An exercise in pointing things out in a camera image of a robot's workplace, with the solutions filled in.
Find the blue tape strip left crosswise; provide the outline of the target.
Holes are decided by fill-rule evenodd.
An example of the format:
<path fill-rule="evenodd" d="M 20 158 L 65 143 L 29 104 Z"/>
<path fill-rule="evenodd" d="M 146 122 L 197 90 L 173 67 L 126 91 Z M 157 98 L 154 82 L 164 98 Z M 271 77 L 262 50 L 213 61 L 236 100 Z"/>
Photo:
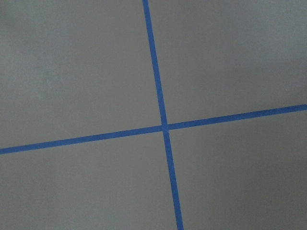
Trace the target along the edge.
<path fill-rule="evenodd" d="M 213 117 L 213 118 L 173 123 L 173 124 L 169 124 L 167 127 L 170 130 L 184 129 L 184 128 L 206 126 L 206 125 L 226 123 L 226 122 L 232 122 L 232 121 L 238 121 L 238 120 L 246 120 L 246 119 L 252 119 L 252 118 L 263 117 L 263 116 L 294 113 L 294 112 L 305 111 L 306 109 L 307 109 L 307 105 L 301 104 L 301 105 L 287 106 L 287 107 L 282 107 L 282 108 L 274 108 L 274 109 L 241 113 L 241 114 L 235 114 L 235 115 L 226 115 L 226 116 L 219 116 L 219 117 Z M 84 136 L 84 137 L 61 139 L 61 140 L 41 142 L 41 143 L 35 143 L 35 144 L 27 144 L 27 145 L 15 146 L 15 147 L 2 148 L 0 150 L 0 153 L 1 155 L 4 155 L 4 154 L 9 154 L 9 153 L 47 149 L 47 148 L 53 148 L 53 147 L 81 144 L 81 143 L 121 138 L 121 137 L 136 136 L 136 135 L 149 134 L 149 133 L 162 132 L 162 131 L 163 131 L 162 126 L 150 126 L 150 127 L 144 127 L 144 128 L 138 128 L 138 129 L 130 129 L 130 130 L 124 130 L 124 131 L 111 132 L 111 133 L 104 133 L 104 134 L 90 135 L 90 136 Z"/>

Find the blue tape strip left lengthwise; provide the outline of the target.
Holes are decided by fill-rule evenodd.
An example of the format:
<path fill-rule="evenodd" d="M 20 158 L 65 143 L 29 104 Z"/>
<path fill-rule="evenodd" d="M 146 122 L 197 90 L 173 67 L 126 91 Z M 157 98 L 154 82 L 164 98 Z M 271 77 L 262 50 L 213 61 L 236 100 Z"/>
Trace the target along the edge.
<path fill-rule="evenodd" d="M 165 109 L 163 87 L 161 83 L 158 58 L 156 54 L 150 6 L 147 0 L 144 0 L 142 2 L 142 5 L 143 5 L 143 11 L 144 11 L 144 17 L 145 17 L 145 23 L 146 23 L 146 29 L 147 29 L 147 36 L 148 36 L 149 49 L 150 49 L 150 54 L 151 54 L 153 73 L 154 73 L 154 81 L 155 81 L 155 88 L 156 88 L 156 94 L 157 94 L 157 100 L 158 100 L 159 114 L 161 118 L 161 127 L 162 127 L 162 133 L 163 133 L 163 138 L 164 138 L 165 153 L 166 153 L 169 180 L 170 180 L 170 186 L 171 186 L 171 192 L 172 192 L 176 225 L 177 225 L 178 230 L 183 230 L 184 224 L 183 224 L 183 218 L 182 218 L 182 213 L 181 213 L 180 199 L 179 199 L 179 193 L 178 193 L 178 187 L 177 187 L 176 170 L 175 170 L 175 165 L 174 165 L 171 140 L 170 140 L 170 135 L 169 135 L 169 127 L 168 127 L 168 121 L 167 121 L 167 115 L 166 115 L 166 109 Z"/>

